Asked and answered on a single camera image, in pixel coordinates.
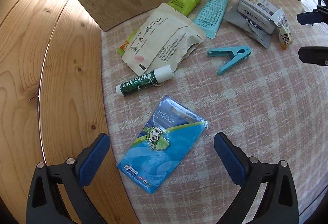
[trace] blue plastic-wrapped card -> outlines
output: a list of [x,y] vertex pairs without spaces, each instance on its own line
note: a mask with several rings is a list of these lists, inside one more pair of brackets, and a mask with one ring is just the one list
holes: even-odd
[[165,96],[117,167],[154,193],[206,127],[205,119]]

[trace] wooden floor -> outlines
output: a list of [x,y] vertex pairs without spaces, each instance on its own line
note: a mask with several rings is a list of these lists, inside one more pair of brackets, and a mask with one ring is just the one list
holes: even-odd
[[[108,133],[100,49],[77,0],[0,0],[0,197],[20,224],[36,164],[77,157]],[[108,223],[138,223],[112,150],[85,189]]]

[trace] green cartoon figure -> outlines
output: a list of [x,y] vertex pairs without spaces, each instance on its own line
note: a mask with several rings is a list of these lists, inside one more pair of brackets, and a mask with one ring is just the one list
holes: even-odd
[[146,138],[149,140],[149,148],[151,150],[165,150],[170,146],[170,142],[163,137],[163,133],[160,128],[157,127],[145,127],[143,131],[147,133]]

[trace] green tube bottle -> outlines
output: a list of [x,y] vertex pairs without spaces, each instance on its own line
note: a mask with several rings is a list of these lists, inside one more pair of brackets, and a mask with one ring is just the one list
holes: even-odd
[[[170,0],[166,4],[170,5],[172,8],[187,16],[202,0]],[[123,56],[128,44],[138,30],[135,30],[127,40],[117,49],[117,52]]]

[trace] checkered cloth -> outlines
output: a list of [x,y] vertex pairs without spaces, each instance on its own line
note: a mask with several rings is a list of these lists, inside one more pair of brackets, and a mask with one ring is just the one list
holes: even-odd
[[[189,17],[195,18],[206,1]],[[115,94],[116,85],[136,75],[116,48],[152,11],[103,33],[104,103],[117,162],[165,94],[209,122],[209,129],[155,194],[146,193],[121,174],[141,224],[212,224],[219,220],[239,187],[232,183],[214,150],[213,138],[218,132],[224,132],[247,156],[276,164],[287,160],[300,213],[328,184],[328,69],[303,64],[297,53],[301,46],[328,46],[328,25],[297,23],[296,15],[302,8],[316,8],[314,0],[270,1],[283,8],[289,21],[294,41],[287,51],[282,50],[278,35],[272,37],[266,50],[239,28],[223,21],[215,39],[206,38],[183,60],[173,80],[123,98]],[[235,2],[230,0],[227,10]],[[225,59],[208,57],[207,49],[236,45],[249,46],[251,55],[218,77],[216,71]],[[245,223],[253,218],[264,189],[262,184]]]

